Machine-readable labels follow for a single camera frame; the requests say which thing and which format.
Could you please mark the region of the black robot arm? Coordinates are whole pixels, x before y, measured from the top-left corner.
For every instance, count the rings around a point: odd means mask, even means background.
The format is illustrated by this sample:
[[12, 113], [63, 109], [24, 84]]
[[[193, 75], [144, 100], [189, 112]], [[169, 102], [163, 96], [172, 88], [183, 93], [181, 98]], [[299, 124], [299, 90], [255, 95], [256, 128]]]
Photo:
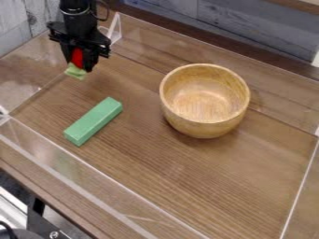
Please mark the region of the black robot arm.
[[65, 57], [85, 72], [91, 72], [99, 58], [109, 57], [111, 39], [99, 30], [97, 0], [60, 0], [63, 21], [49, 21], [48, 37], [57, 42]]

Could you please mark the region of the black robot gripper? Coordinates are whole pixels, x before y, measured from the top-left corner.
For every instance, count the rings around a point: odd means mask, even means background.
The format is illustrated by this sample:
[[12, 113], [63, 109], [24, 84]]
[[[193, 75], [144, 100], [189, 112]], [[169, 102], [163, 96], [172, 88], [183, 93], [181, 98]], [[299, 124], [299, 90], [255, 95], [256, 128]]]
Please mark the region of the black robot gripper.
[[71, 61], [72, 50], [84, 49], [84, 70], [91, 72], [99, 62], [99, 56], [107, 58], [111, 51], [111, 40], [93, 27], [85, 34], [81, 29], [71, 30], [65, 28], [61, 21], [49, 21], [47, 23], [49, 30], [48, 38], [60, 43], [65, 61]]

